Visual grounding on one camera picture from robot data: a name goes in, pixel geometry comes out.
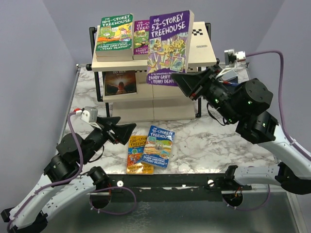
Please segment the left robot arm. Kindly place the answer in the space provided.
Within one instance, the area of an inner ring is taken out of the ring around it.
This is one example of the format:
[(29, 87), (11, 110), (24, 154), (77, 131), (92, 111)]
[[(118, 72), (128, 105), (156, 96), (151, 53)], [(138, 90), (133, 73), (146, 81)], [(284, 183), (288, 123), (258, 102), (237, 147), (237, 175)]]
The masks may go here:
[(95, 153), (107, 141), (125, 145), (136, 127), (135, 123), (118, 125), (119, 116), (91, 116), (79, 110), (80, 119), (93, 130), (82, 138), (70, 120), (70, 133), (57, 145), (57, 154), (44, 168), (31, 192), (15, 207), (5, 209), (1, 217), (9, 233), (40, 233), (60, 210), (84, 194), (114, 189), (109, 176), (100, 166), (83, 172)]

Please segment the blue 91-Storey Treehouse book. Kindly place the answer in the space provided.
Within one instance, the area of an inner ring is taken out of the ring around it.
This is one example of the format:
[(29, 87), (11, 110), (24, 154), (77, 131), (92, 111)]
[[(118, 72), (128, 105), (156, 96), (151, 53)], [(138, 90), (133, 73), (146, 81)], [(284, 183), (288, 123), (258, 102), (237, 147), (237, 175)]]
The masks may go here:
[(172, 152), (175, 132), (151, 125), (140, 162), (166, 169)]

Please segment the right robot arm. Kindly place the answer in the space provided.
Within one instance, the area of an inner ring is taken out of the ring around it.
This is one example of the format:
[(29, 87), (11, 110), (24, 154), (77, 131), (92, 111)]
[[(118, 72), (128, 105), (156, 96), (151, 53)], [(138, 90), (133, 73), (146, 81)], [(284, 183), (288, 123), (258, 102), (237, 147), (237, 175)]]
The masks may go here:
[(286, 136), (278, 120), (268, 112), (273, 93), (258, 79), (251, 79), (230, 90), (218, 75), (218, 65), (197, 73), (173, 73), (172, 79), (191, 100), (205, 99), (224, 119), (236, 124), (236, 133), (246, 141), (271, 152), (280, 162), (267, 167), (229, 166), (224, 186), (271, 184), (284, 190), (305, 195), (311, 192), (311, 154), (297, 149)]

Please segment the purple 117-Storey Treehouse book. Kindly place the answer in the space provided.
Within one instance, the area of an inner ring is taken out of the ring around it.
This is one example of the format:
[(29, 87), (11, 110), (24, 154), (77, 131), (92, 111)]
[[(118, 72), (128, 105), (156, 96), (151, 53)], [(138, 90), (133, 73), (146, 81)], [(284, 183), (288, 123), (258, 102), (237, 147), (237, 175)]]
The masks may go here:
[(147, 59), (149, 46), (149, 27), (150, 22), (146, 20), (138, 20), (134, 22), (134, 38), (133, 38), (133, 59)]

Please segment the dark Three Days To See book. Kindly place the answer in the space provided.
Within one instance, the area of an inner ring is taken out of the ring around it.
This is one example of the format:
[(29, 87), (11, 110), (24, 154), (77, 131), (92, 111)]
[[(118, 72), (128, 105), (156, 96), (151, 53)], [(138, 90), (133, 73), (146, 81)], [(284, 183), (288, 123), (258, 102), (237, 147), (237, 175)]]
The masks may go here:
[(104, 76), (104, 95), (116, 96), (137, 93), (136, 74), (134, 70), (108, 71)]

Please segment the green 104-Storey Treehouse book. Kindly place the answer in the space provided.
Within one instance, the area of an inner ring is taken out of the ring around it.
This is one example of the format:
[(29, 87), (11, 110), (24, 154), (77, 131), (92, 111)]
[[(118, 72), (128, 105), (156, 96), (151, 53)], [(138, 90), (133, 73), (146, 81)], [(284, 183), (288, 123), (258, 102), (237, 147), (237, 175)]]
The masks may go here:
[(132, 28), (132, 13), (103, 17), (97, 31), (95, 54), (99, 57), (132, 57)]

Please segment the lilac Treehouse book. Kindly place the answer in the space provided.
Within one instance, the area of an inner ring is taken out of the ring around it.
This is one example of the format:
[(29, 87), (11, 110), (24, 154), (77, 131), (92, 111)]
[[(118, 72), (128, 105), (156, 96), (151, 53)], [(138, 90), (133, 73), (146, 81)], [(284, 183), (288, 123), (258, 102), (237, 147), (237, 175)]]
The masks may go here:
[(188, 70), (194, 22), (191, 10), (151, 16), (146, 83), (177, 86), (173, 73)]

